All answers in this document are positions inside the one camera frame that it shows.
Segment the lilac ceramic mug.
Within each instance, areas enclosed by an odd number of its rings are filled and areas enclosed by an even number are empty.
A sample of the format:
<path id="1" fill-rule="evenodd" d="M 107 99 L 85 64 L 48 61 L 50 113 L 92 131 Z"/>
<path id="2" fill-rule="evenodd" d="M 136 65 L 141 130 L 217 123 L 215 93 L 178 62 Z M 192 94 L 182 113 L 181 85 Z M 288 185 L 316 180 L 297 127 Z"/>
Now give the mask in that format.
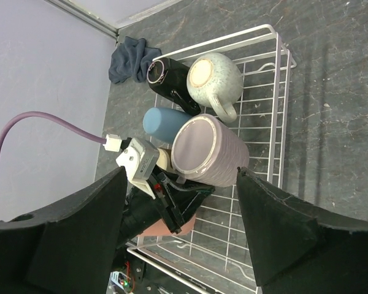
<path id="1" fill-rule="evenodd" d="M 215 187 L 236 183 L 237 169 L 247 167 L 247 145 L 216 117 L 191 118 L 179 130 L 172 145 L 174 170 L 183 178 Z"/>

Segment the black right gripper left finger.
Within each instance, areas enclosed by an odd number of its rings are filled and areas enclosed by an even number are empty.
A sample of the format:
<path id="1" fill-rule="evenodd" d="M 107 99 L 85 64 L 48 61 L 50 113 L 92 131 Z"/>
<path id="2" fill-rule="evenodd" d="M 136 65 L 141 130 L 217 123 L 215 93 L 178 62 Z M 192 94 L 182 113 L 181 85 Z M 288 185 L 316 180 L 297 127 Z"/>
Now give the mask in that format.
<path id="1" fill-rule="evenodd" d="M 117 168 L 88 187 L 0 221 L 0 293 L 105 293 L 127 179 Z"/>

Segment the blue plastic cup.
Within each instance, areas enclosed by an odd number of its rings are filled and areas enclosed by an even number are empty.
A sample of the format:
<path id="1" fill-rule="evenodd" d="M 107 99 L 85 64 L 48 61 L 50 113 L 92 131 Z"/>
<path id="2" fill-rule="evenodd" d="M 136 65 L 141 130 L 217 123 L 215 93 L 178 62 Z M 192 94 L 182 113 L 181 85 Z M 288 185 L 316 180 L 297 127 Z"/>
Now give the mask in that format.
<path id="1" fill-rule="evenodd" d="M 168 144 L 173 144 L 181 127 L 191 115 L 171 108 L 153 107 L 144 115 L 143 128 L 150 136 Z"/>

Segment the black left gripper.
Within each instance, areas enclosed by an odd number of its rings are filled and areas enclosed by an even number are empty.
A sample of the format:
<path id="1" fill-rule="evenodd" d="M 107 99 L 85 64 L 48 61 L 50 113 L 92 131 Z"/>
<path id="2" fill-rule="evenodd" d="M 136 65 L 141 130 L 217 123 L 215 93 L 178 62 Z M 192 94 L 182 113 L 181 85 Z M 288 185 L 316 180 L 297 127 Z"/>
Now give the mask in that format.
<path id="1" fill-rule="evenodd" d="M 188 181 L 176 182 L 173 173 L 154 168 L 147 181 L 156 195 L 155 199 L 133 186 L 123 198 L 121 221 L 116 247 L 123 247 L 129 240 L 162 221 L 171 233 L 178 233 L 215 191 L 215 186 Z"/>

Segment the white wire dish rack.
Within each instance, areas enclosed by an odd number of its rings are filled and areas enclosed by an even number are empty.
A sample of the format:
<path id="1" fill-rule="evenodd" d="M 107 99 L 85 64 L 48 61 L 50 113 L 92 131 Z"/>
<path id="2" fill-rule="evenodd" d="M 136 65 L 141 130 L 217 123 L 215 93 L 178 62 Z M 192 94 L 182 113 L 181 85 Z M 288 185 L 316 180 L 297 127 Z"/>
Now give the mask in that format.
<path id="1" fill-rule="evenodd" d="M 247 145 L 249 168 L 282 187 L 291 69 L 296 67 L 280 34 L 269 24 L 169 52 L 191 64 L 204 53 L 219 52 L 238 66 L 243 93 L 237 119 L 229 128 Z M 260 293 L 251 265 L 237 188 L 217 189 L 199 208 L 185 236 L 140 237 L 129 253 L 159 270 L 172 288 L 162 293 Z"/>

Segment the black mug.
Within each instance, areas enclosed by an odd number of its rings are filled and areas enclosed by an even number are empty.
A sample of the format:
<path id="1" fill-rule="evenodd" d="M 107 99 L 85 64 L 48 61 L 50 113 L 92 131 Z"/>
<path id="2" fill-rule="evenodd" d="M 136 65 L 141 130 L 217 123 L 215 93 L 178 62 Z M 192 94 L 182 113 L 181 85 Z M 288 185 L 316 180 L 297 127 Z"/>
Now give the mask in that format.
<path id="1" fill-rule="evenodd" d="M 185 113 L 196 116 L 201 113 L 201 108 L 187 89 L 189 69 L 174 59 L 160 58 L 150 64 L 147 83 L 155 93 L 179 105 Z"/>

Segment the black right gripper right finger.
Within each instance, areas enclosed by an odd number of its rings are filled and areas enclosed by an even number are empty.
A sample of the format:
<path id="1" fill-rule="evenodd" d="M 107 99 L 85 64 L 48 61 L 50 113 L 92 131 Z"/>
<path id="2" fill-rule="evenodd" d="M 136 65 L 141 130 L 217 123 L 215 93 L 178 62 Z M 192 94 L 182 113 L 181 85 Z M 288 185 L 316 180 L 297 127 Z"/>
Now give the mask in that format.
<path id="1" fill-rule="evenodd" d="M 368 293 L 368 221 L 301 200 L 245 167 L 236 184 L 263 293 Z"/>

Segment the cream ceramic mug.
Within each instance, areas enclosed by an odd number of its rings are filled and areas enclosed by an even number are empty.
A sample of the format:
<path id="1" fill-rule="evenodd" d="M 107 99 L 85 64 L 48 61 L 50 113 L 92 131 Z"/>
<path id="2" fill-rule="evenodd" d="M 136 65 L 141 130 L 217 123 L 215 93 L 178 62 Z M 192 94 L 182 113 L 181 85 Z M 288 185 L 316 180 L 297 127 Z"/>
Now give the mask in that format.
<path id="1" fill-rule="evenodd" d="M 234 104 L 243 93 L 239 68 L 221 53 L 206 53 L 191 65 L 186 87 L 198 104 L 212 108 L 224 123 L 237 119 Z"/>

